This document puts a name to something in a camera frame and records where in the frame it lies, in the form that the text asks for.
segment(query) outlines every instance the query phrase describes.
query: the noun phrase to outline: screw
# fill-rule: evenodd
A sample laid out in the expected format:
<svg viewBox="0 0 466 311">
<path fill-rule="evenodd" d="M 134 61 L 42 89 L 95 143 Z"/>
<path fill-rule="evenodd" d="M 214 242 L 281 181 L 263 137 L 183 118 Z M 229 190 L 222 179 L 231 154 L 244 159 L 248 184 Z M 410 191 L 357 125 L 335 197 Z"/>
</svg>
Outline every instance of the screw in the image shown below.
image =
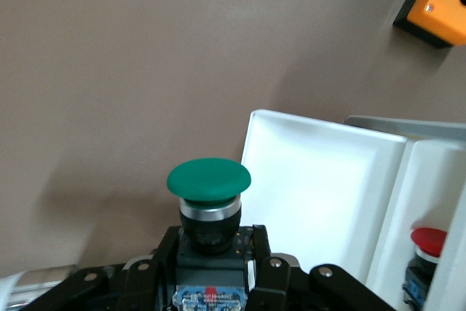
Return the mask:
<svg viewBox="0 0 466 311">
<path fill-rule="evenodd" d="M 84 280 L 86 282 L 90 282 L 91 280 L 94 280 L 96 278 L 97 278 L 97 273 L 92 272 L 92 273 L 88 273 L 86 277 L 84 277 Z"/>
<path fill-rule="evenodd" d="M 333 271 L 326 266 L 319 267 L 319 273 L 323 277 L 332 277 Z"/>
<path fill-rule="evenodd" d="M 149 268 L 149 264 L 146 262 L 138 266 L 139 271 L 146 271 Z"/>
<path fill-rule="evenodd" d="M 270 266 L 280 267 L 280 266 L 282 266 L 282 261 L 280 259 L 277 259 L 277 258 L 271 258 L 270 259 Z"/>
</svg>

